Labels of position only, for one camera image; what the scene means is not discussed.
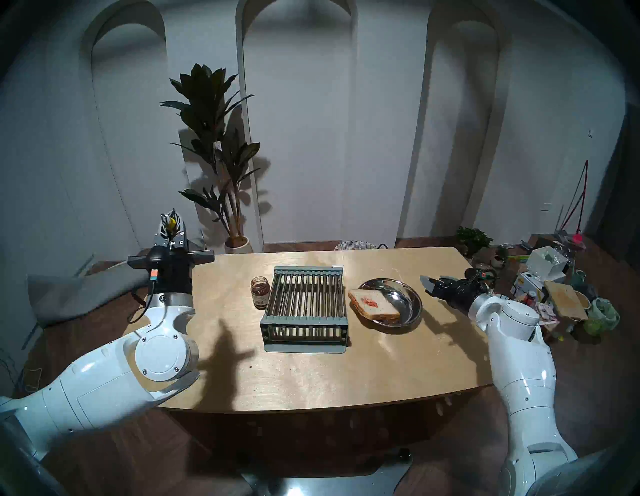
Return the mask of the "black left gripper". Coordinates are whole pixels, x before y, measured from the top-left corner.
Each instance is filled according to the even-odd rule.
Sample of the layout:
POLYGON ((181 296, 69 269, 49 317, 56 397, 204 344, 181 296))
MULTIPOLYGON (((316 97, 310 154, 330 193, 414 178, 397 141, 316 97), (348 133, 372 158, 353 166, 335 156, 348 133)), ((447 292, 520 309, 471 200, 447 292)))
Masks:
POLYGON ((214 251, 185 249, 188 247, 186 227, 176 210, 173 210, 173 217, 171 214, 161 215, 159 237, 162 245, 152 247, 144 255, 129 256, 127 264, 132 269, 147 272, 145 286, 149 295, 159 293, 192 295, 193 268, 196 265, 214 262, 214 251))

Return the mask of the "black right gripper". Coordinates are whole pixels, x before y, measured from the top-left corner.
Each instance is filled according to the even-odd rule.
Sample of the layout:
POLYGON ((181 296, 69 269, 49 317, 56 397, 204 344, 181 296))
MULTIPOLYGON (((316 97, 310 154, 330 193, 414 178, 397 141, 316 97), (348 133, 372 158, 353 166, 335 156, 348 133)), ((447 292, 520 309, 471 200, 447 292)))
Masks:
POLYGON ((456 281, 453 276, 441 276, 439 280, 420 275, 420 282, 427 294, 445 301, 452 308, 469 310, 481 295, 481 284, 478 281, 456 281))

